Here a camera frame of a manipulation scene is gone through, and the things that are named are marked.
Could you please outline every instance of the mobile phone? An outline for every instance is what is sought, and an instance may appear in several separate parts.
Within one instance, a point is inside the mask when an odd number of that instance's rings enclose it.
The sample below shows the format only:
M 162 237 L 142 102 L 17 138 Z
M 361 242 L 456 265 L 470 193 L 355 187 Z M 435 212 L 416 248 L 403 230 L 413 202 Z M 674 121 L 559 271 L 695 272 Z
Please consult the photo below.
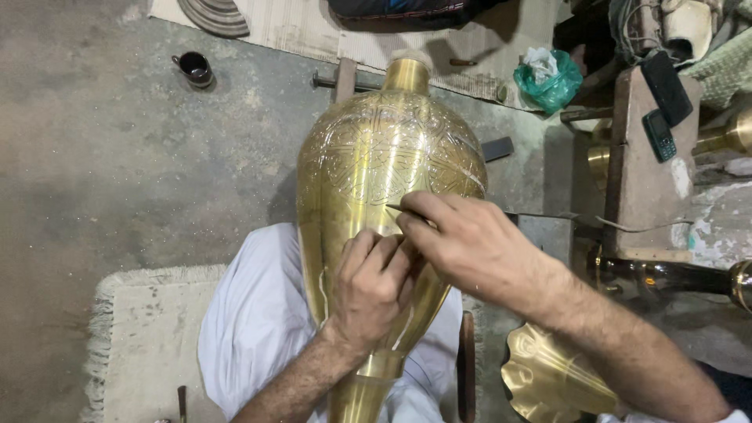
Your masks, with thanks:
M 640 69 L 669 128 L 677 126 L 692 113 L 690 97 L 665 51 L 655 53 L 645 60 Z
M 671 127 L 660 109 L 650 111 L 643 116 L 642 126 L 645 128 L 647 139 L 653 147 L 658 163 L 663 163 L 676 155 L 676 144 L 674 136 L 671 135 Z

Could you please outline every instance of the hand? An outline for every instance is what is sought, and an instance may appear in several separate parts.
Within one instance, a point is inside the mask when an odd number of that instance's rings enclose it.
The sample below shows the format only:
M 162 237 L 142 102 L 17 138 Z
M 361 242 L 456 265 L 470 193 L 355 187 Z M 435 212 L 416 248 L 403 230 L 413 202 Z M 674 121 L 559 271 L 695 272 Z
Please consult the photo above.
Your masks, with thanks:
M 407 239 L 467 294 L 545 324 L 562 311 L 561 296 L 581 284 L 491 202 L 416 191 L 401 204 L 397 224 Z
M 402 236 L 360 231 L 342 249 L 335 271 L 335 307 L 324 325 L 325 336 L 365 356 L 408 305 L 422 268 L 420 254 Z

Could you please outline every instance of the wire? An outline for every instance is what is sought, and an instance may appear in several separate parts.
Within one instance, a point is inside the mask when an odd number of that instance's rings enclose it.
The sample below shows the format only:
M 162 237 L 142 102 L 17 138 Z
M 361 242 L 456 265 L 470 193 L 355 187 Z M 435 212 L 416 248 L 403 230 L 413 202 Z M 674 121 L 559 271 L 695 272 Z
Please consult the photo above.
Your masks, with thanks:
M 612 227 L 617 228 L 618 230 L 622 230 L 624 232 L 629 232 L 629 233 L 647 232 L 648 230 L 659 229 L 659 228 L 662 228 L 662 227 L 670 227 L 670 226 L 673 226 L 673 225 L 676 225 L 676 224 L 689 224 L 689 225 L 691 225 L 691 224 L 695 223 L 695 221 L 693 221 L 692 219 L 680 219 L 678 221 L 673 221 L 673 222 L 670 222 L 670 223 L 667 223 L 667 224 L 661 224 L 661 225 L 657 225 L 657 226 L 654 226 L 654 227 L 648 227 L 648 228 L 645 228 L 645 229 L 636 229 L 636 228 L 633 228 L 633 227 L 626 227 L 624 225 L 619 225 L 619 224 L 616 224 L 616 223 L 614 223 L 612 221 L 607 221 L 607 220 L 605 220 L 604 218 L 602 218 L 600 216 L 595 216 L 595 218 L 596 218 L 596 220 L 598 222 L 601 222 L 604 225 L 612 226 Z

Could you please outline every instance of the rug fringe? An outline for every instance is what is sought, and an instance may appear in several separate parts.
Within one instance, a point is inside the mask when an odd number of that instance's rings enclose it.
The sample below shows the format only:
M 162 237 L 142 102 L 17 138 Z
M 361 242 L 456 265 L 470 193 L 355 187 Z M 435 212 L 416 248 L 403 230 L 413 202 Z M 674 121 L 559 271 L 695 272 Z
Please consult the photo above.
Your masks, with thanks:
M 91 338 L 86 345 L 89 358 L 83 365 L 84 371 L 91 377 L 84 389 L 87 397 L 89 397 L 89 406 L 80 413 L 80 420 L 83 423 L 104 423 L 105 421 L 105 380 L 112 346 L 115 290 L 126 286 L 219 281 L 226 269 L 227 266 L 223 264 L 167 267 L 153 270 L 140 269 L 113 273 L 97 284 L 92 317 L 89 321 Z

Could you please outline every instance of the cup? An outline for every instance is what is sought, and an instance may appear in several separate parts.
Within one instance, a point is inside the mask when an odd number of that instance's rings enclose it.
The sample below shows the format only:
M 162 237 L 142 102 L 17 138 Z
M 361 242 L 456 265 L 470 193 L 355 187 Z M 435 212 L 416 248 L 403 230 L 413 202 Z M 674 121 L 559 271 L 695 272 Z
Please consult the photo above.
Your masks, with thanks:
M 203 54 L 189 51 L 180 57 L 173 56 L 172 61 L 194 87 L 206 88 L 214 82 L 211 66 L 209 66 L 209 61 Z

